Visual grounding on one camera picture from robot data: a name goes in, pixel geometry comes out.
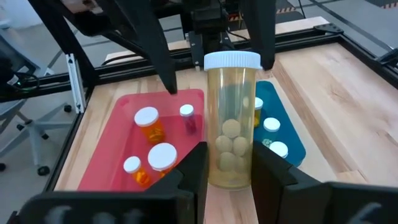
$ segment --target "gray floor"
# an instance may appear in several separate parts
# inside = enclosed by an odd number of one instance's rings
[[[298,0],[288,0],[288,2],[298,8]],[[302,0],[302,4],[307,17],[323,16],[378,56],[387,52],[385,45],[398,47],[397,8],[382,9],[364,0]],[[161,24],[164,30],[181,27],[178,16],[162,19]],[[15,35],[18,43],[28,53],[49,65],[56,73],[67,71],[65,55],[44,26],[18,30],[16,34],[11,35]],[[181,29],[166,32],[165,36],[168,42],[183,39]],[[76,37],[94,66],[101,65],[107,54],[125,50],[113,42],[108,42],[104,37],[85,37],[77,30]],[[375,44],[375,41],[369,38],[385,43],[384,47]],[[31,118],[38,118],[65,101],[72,102],[70,92],[32,98],[28,100],[22,112]],[[73,114],[61,112],[55,120],[71,121],[73,117]],[[15,128],[16,121],[15,119],[0,135],[0,145],[5,144],[18,132]],[[66,129],[51,131],[48,133],[50,139],[43,142],[42,155],[48,166],[52,166],[55,162],[67,131]],[[42,191],[47,178],[36,174],[28,141],[22,142],[17,149],[1,158],[0,162],[8,165],[7,170],[0,173],[0,223],[5,223],[13,210],[20,209],[28,198]]]

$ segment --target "teal tray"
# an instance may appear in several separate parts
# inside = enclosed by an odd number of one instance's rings
[[[276,141],[281,141],[287,145],[289,154],[286,157],[286,161],[298,167],[304,160],[305,148],[273,84],[267,81],[257,82],[256,97],[262,99],[264,104],[261,110],[260,125],[254,128],[254,140],[262,142],[262,137],[265,134],[262,123],[266,118],[272,117],[278,119],[280,121],[280,129]]]

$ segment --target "pink tray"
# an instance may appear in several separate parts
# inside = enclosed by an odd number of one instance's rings
[[[180,107],[184,104],[191,104],[195,109],[197,131],[194,134],[186,132],[180,116]],[[123,170],[123,163],[130,156],[141,159],[152,184],[160,179],[159,173],[150,168],[147,160],[153,145],[147,142],[134,122],[135,113],[146,106],[153,106],[159,111],[166,134],[165,142],[177,149],[177,162],[203,140],[204,95],[201,90],[179,90],[177,95],[158,92],[122,96],[112,110],[78,190],[144,191],[145,188]]]

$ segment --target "pill bottle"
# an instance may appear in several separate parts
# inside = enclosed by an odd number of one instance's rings
[[[197,125],[195,123],[195,117],[193,115],[192,105],[182,105],[180,107],[180,115],[184,120],[185,129],[188,134],[193,134],[197,131]]]
[[[140,109],[134,116],[134,121],[151,144],[158,144],[164,141],[165,133],[159,121],[159,112],[156,108],[148,106]]]
[[[287,149],[286,144],[283,142],[280,142],[280,141],[275,141],[275,142],[271,143],[271,145],[269,146],[269,149],[284,159],[289,154],[289,150]]]
[[[262,126],[264,128],[262,143],[263,145],[269,147],[271,143],[277,140],[280,122],[276,118],[266,118]]]
[[[208,74],[208,182],[224,189],[249,187],[256,72],[261,69],[261,57],[244,51],[213,52],[205,55],[204,68]]]
[[[258,127],[260,124],[261,109],[262,109],[262,99],[256,97],[254,100],[254,127]]]
[[[170,172],[177,161],[177,150],[169,143],[163,142],[152,147],[148,153],[148,163],[160,176]]]
[[[149,187],[150,177],[141,166],[141,160],[137,156],[128,157],[123,164],[123,169],[141,186]]]

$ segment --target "white cap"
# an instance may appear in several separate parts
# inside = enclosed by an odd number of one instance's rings
[[[193,106],[192,105],[182,105],[180,107],[180,115],[181,116],[191,116],[191,115],[193,115]]]
[[[213,68],[262,69],[261,56],[254,52],[227,50],[205,55],[205,71]]]
[[[140,167],[141,167],[141,161],[137,156],[128,157],[123,164],[124,171],[126,171],[129,174],[137,172]]]
[[[148,154],[148,162],[152,169],[163,171],[172,167],[177,161],[177,150],[169,143],[154,146]]]
[[[254,109],[255,110],[261,109],[262,104],[263,104],[262,99],[256,97],[256,99],[254,100]]]
[[[287,154],[289,153],[285,143],[279,142],[279,141],[271,143],[271,145],[269,146],[269,149],[284,159],[287,157]]]
[[[148,127],[159,118],[159,112],[151,106],[140,109],[134,116],[134,121],[140,127]]]
[[[276,118],[266,118],[262,125],[268,132],[277,132],[280,128],[280,122]]]

